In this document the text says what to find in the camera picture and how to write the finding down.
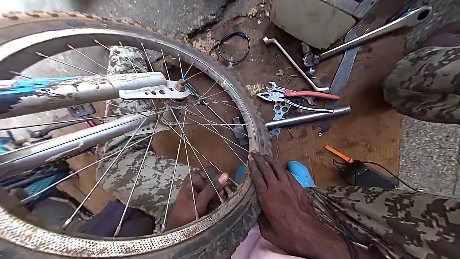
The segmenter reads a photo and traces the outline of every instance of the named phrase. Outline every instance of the metal bracket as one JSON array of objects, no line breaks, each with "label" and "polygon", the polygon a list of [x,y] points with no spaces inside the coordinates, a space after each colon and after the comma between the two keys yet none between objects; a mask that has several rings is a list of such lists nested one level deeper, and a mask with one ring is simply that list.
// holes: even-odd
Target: metal bracket
[{"label": "metal bracket", "polygon": [[190,91],[178,91],[176,89],[177,81],[167,81],[167,85],[147,86],[133,90],[120,90],[118,95],[122,99],[183,99],[190,95]]}]

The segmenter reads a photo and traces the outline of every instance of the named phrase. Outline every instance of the spanner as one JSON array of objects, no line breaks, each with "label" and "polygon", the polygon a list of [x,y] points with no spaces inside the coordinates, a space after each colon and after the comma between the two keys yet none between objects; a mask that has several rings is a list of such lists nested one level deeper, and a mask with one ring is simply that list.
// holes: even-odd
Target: spanner
[{"label": "spanner", "polygon": [[315,55],[314,58],[307,58],[307,56],[304,58],[304,64],[309,67],[309,66],[314,66],[318,64],[320,61],[328,59],[334,55],[339,54],[340,52],[343,52],[348,49],[352,49],[356,46],[361,46],[365,41],[371,40],[373,38],[376,38],[378,36],[381,36],[383,34],[387,34],[389,32],[392,32],[394,30],[404,28],[404,27],[413,27],[421,22],[425,21],[426,18],[430,15],[431,13],[431,6],[422,6],[419,7],[415,10],[408,11],[405,14],[403,14],[400,18],[394,20],[393,22],[386,24],[378,29],[375,29],[371,32],[368,32],[360,37],[357,37],[356,39],[346,42],[338,47],[335,47],[331,50],[328,50],[324,52],[321,55]]},{"label": "spanner", "polygon": [[329,87],[317,87],[315,83],[300,69],[300,67],[295,63],[294,59],[289,56],[289,54],[286,52],[286,50],[281,46],[281,44],[276,40],[276,39],[269,39],[267,37],[264,38],[265,44],[270,44],[274,43],[275,45],[278,46],[278,48],[283,52],[283,54],[288,58],[289,61],[291,61],[292,65],[299,71],[299,73],[307,80],[307,82],[313,87],[313,89],[317,92],[329,92]]},{"label": "spanner", "polygon": [[[347,35],[345,36],[345,43],[350,42],[353,39],[357,38],[357,31],[359,26],[352,28]],[[345,55],[340,63],[339,69],[337,69],[337,73],[334,76],[331,84],[331,94],[335,94],[338,96],[342,96],[342,93],[345,89],[345,86],[348,83],[348,78],[351,74],[351,69],[353,68],[353,63],[355,62],[356,54],[358,53],[361,46],[358,46],[354,49],[347,50]],[[326,104],[324,105],[324,109],[335,109],[338,105],[339,100],[327,99]],[[322,136],[325,132],[327,132],[331,128],[331,118],[326,118],[323,120],[317,120],[313,124],[313,129],[321,128],[318,136]]]}]

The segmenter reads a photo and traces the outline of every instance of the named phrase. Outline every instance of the blue object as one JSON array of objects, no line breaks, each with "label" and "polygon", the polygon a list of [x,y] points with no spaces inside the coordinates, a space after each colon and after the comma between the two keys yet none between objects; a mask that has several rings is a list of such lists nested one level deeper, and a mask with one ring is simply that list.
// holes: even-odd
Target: blue object
[{"label": "blue object", "polygon": [[310,172],[305,165],[291,160],[287,163],[287,168],[303,188],[316,187],[313,182],[313,178],[311,178]]}]

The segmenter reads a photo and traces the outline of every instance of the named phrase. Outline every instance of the black cable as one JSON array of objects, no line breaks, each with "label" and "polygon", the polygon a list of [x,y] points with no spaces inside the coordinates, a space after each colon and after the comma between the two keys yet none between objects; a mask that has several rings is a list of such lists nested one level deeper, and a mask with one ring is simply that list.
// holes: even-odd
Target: black cable
[{"label": "black cable", "polygon": [[372,162],[372,161],[365,161],[365,162],[362,162],[361,163],[363,164],[373,164],[373,165],[378,165],[380,166],[381,168],[383,168],[385,171],[387,171],[389,174],[391,174],[393,177],[395,177],[396,179],[398,179],[400,182],[404,183],[404,185],[406,185],[407,187],[411,188],[412,190],[416,191],[416,192],[419,192],[418,190],[414,189],[412,186],[410,186],[409,184],[407,184],[405,181],[401,180],[399,177],[395,176],[392,172],[390,172],[390,170],[388,170],[386,167],[384,167],[383,165],[380,165],[380,164],[377,164],[375,162]]},{"label": "black cable", "polygon": [[[237,60],[237,61],[230,61],[229,59],[225,58],[222,53],[220,52],[220,44],[234,36],[240,36],[240,37],[243,37],[243,38],[246,38],[247,39],[247,51],[246,51],[246,54],[244,54],[244,56]],[[223,58],[225,61],[227,61],[228,63],[239,63],[241,61],[243,61],[243,59],[245,59],[247,57],[247,55],[249,54],[249,49],[251,48],[251,40],[249,39],[249,36],[242,32],[242,31],[234,31],[234,32],[230,32],[229,34],[225,35],[224,37],[222,37],[222,39],[219,41],[219,44],[217,45],[217,53],[219,53],[219,56],[221,58]]]}]

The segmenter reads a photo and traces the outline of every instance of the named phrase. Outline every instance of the finger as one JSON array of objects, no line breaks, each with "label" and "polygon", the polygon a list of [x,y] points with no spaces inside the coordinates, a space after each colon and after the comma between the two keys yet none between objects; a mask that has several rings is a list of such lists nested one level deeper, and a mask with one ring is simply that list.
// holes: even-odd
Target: finger
[{"label": "finger", "polygon": [[212,186],[212,184],[209,182],[206,187],[198,194],[198,196],[196,197],[196,207],[198,209],[198,207],[200,208],[200,211],[201,212],[204,212],[206,213],[206,207],[209,203],[209,201],[217,195],[216,193],[216,190],[217,192],[220,192],[221,190],[224,189],[225,187],[225,184],[227,183],[229,179],[229,175],[227,173],[222,173],[216,181],[213,181],[214,183],[214,187],[216,189],[214,189],[214,187]]},{"label": "finger", "polygon": [[267,191],[267,184],[265,183],[254,158],[250,157],[247,165],[249,167],[249,172],[251,173],[251,179],[256,186],[257,196],[261,197],[261,195]]},{"label": "finger", "polygon": [[192,182],[193,182],[193,189],[199,193],[206,187],[206,182],[204,181],[203,177],[201,177],[201,172],[204,173],[203,170],[198,170],[192,173]]},{"label": "finger", "polygon": [[267,161],[267,163],[271,166],[273,172],[275,173],[275,176],[278,178],[278,181],[289,183],[289,180],[286,177],[286,174],[281,164],[269,155],[263,155],[263,157],[265,158],[265,161]]},{"label": "finger", "polygon": [[265,161],[265,158],[258,152],[251,153],[251,156],[256,161],[257,167],[259,168],[259,171],[262,173],[262,176],[264,177],[267,186],[271,184],[276,184],[278,182],[278,179],[273,173],[271,166],[267,163],[267,161]]},{"label": "finger", "polygon": [[297,203],[299,205],[299,208],[305,212],[310,214],[311,216],[316,215],[315,210],[313,209],[313,206],[310,203],[310,199],[308,198],[308,195],[305,193],[305,189],[300,185],[300,183],[294,178],[292,173],[288,170],[285,170],[286,177],[289,180],[289,184],[291,185],[292,190],[297,196]]}]

